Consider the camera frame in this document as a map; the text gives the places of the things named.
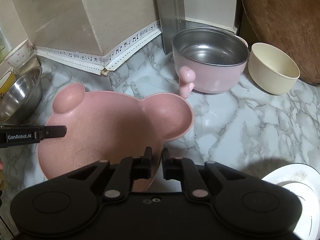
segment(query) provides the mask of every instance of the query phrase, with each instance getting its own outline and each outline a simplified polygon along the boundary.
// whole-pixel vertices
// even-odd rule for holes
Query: pink stainless steel bowl
[[[234,87],[249,59],[247,46],[236,36],[215,28],[190,28],[172,38],[180,95],[194,88],[222,93]]]

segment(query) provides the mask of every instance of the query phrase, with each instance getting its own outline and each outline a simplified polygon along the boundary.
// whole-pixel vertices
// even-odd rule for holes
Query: pink bowl
[[[159,93],[139,100],[112,91],[85,92],[79,83],[62,89],[52,109],[46,125],[65,125],[67,134],[38,144],[39,165],[47,179],[102,159],[114,164],[142,156],[150,146],[152,178],[135,181],[134,191],[152,183],[163,143],[182,137],[193,124],[192,108],[178,95]]]

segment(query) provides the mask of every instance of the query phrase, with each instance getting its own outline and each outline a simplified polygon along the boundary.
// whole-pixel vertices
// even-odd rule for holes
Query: plate
[[[320,174],[309,165],[292,163],[272,171],[262,180],[287,188],[299,197],[302,214],[294,233],[303,240],[319,239]]]

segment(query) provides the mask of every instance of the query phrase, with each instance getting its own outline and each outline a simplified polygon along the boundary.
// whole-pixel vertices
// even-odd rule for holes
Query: white bowl with pink dots
[[[5,58],[4,61],[8,67],[18,67],[25,62],[31,55],[29,40],[21,42],[15,49],[13,49]]]

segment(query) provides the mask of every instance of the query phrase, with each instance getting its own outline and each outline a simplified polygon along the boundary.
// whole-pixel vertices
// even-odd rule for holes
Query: countertop
[[[52,113],[54,95],[72,82],[83,83],[87,91],[114,90],[137,98],[159,92],[178,93],[172,55],[164,55],[160,43],[157,38],[146,45],[107,78],[42,59],[44,94],[27,123],[44,125]],[[187,157],[196,164],[215,160],[258,178],[293,162],[320,171],[319,92],[319,88],[298,80],[289,93],[274,96],[257,87],[245,70],[228,92],[193,91],[187,99],[195,115],[193,127],[183,138],[164,146],[174,157]],[[35,145],[29,145],[0,152],[8,183],[0,215],[14,233],[10,200],[25,187],[45,180],[35,149]],[[179,182],[165,181],[161,176],[159,169],[149,190],[180,190]]]

